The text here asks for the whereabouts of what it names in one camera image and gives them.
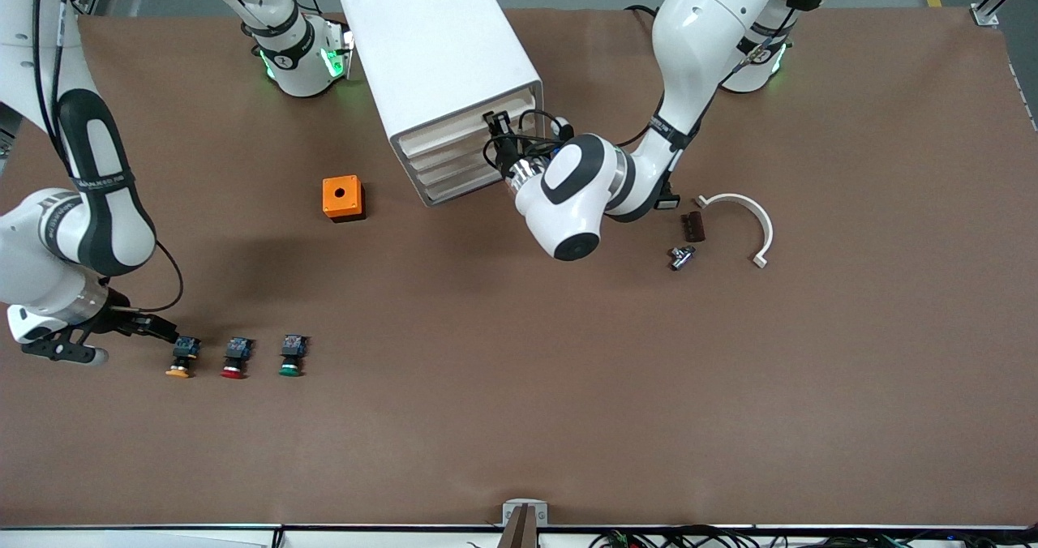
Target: orange cube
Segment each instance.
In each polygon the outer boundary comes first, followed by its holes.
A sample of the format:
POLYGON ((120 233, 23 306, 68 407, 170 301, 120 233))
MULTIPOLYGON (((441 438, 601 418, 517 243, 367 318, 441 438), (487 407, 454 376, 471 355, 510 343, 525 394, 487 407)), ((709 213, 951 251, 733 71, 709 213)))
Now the orange cube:
POLYGON ((324 180, 324 213, 332 222, 355 222, 367 218, 364 210, 364 186, 356 175, 324 180))

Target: table surface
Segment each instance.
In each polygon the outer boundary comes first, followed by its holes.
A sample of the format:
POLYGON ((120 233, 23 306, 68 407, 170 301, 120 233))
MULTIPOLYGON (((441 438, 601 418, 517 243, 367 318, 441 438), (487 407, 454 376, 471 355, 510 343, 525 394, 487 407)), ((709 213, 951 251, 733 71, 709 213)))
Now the table surface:
MULTIPOLYGON (((512 11, 547 107, 626 139, 660 90, 632 12, 512 11)), ((608 220, 548 258, 504 187, 424 208, 363 83, 292 100, 231 19, 86 19, 141 198, 204 348, 101 336, 99 368, 0 338, 0 523, 1028 524, 1038 505, 1038 137, 964 9, 820 9, 783 72, 718 94, 678 173, 760 201, 608 220), (321 180, 359 174, 364 222, 321 180), (284 333, 306 376, 277 376, 284 333), (249 378, 219 378, 227 338, 249 378)), ((66 185, 25 130, 0 209, 66 185)), ((156 257, 116 279, 138 305, 156 257)))

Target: white container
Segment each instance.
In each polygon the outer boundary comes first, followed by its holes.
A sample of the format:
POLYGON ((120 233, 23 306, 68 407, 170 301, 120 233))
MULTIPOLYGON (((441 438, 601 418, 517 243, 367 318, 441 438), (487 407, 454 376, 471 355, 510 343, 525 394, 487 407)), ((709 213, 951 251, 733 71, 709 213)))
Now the white container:
POLYGON ((342 1, 386 137, 426 206, 500 180, 483 159, 483 115, 541 109, 543 86, 497 0, 342 1))

